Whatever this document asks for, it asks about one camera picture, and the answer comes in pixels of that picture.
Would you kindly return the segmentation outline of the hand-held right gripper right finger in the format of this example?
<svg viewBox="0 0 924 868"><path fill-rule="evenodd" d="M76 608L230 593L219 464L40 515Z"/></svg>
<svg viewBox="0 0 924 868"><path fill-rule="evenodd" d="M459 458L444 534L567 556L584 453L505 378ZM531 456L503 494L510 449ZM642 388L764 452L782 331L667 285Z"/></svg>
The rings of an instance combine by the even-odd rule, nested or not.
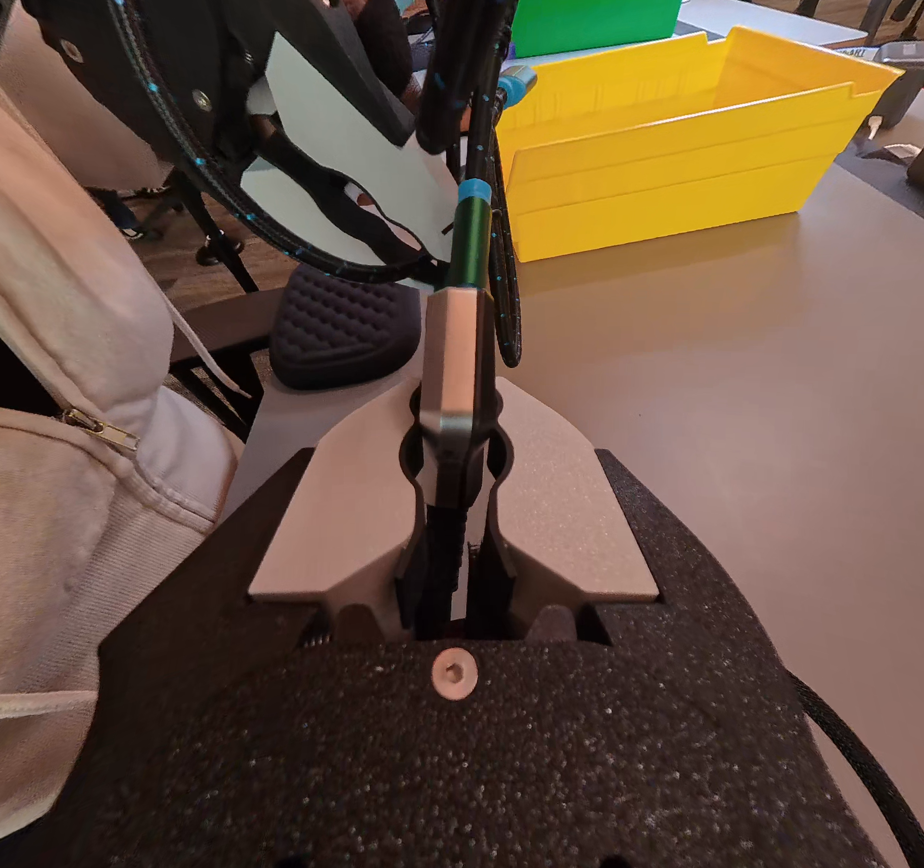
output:
<svg viewBox="0 0 924 868"><path fill-rule="evenodd" d="M484 534L469 562L466 635L521 639L586 607L652 604L655 577L595 448L505 378L488 450Z"/></svg>

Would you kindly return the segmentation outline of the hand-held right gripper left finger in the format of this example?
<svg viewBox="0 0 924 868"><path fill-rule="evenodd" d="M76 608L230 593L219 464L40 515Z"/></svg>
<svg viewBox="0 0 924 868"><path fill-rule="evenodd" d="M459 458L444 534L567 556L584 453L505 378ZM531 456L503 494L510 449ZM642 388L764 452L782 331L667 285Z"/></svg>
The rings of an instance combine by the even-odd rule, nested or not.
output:
<svg viewBox="0 0 924 868"><path fill-rule="evenodd" d="M410 637L428 565L424 500L403 450L419 386L402 381L324 435L248 586L253 599L319 604L330 620L363 606L384 637Z"/></svg>

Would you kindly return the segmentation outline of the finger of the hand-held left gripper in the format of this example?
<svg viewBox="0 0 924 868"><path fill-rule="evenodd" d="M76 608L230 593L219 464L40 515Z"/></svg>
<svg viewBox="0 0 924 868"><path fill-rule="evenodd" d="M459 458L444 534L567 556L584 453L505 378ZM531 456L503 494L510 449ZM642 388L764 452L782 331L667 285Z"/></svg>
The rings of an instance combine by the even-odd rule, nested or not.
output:
<svg viewBox="0 0 924 868"><path fill-rule="evenodd" d="M264 79L251 89L250 110L272 101L298 149L344 175L358 203L373 205L401 238L449 262L458 188L442 156L426 153L414 134L391 143L279 33Z"/></svg>
<svg viewBox="0 0 924 868"><path fill-rule="evenodd" d="M344 281L438 281L441 265L403 239L353 184L311 160L284 134L260 138L241 187L294 236L294 257Z"/></svg>

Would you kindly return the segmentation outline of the dark grey desk mat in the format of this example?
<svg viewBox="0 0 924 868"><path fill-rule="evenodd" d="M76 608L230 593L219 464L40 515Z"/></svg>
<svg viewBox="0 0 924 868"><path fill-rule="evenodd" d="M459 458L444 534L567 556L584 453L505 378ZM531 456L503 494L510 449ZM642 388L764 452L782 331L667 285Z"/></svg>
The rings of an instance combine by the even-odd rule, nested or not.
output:
<svg viewBox="0 0 924 868"><path fill-rule="evenodd" d="M912 204L922 204L922 146L897 142L892 137L886 137L883 143L879 137L871 136L869 127L862 127L835 163L895 200L914 196Z"/></svg>

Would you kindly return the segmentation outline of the yellow plastic bin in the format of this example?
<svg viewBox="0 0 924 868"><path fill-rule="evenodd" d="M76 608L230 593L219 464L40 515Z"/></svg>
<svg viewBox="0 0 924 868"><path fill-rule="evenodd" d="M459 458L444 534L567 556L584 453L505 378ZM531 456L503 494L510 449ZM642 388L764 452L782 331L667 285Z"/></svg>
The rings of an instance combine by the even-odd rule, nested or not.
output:
<svg viewBox="0 0 924 868"><path fill-rule="evenodd" d="M742 26L537 66L497 127L517 258L797 212L901 74Z"/></svg>

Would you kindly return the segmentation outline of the grey box device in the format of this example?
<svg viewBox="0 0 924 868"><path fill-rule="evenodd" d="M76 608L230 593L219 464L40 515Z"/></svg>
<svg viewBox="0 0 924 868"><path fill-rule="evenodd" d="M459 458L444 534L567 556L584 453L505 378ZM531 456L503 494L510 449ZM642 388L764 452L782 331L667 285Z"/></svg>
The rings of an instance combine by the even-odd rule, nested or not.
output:
<svg viewBox="0 0 924 868"><path fill-rule="evenodd" d="M872 111L877 130L890 130L904 118L923 89L923 41L895 41L874 49L872 61L901 75L882 94Z"/></svg>

